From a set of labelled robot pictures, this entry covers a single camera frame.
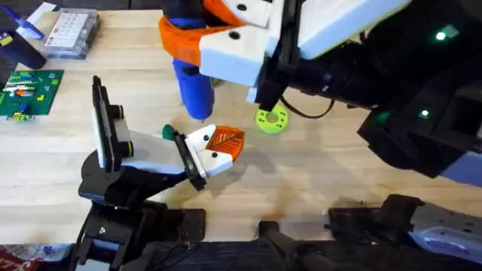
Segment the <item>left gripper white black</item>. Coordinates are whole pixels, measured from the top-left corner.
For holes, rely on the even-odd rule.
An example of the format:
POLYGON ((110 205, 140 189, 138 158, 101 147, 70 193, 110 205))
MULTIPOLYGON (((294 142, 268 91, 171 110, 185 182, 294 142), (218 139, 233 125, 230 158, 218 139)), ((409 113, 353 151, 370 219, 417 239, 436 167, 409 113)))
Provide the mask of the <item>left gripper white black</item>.
POLYGON ((97 149, 81 167, 79 196, 107 206, 140 206, 147 198, 188 180, 196 190, 206 179, 233 167, 244 132, 210 124, 185 135, 173 130, 166 140, 129 130, 127 142, 98 133, 97 149))

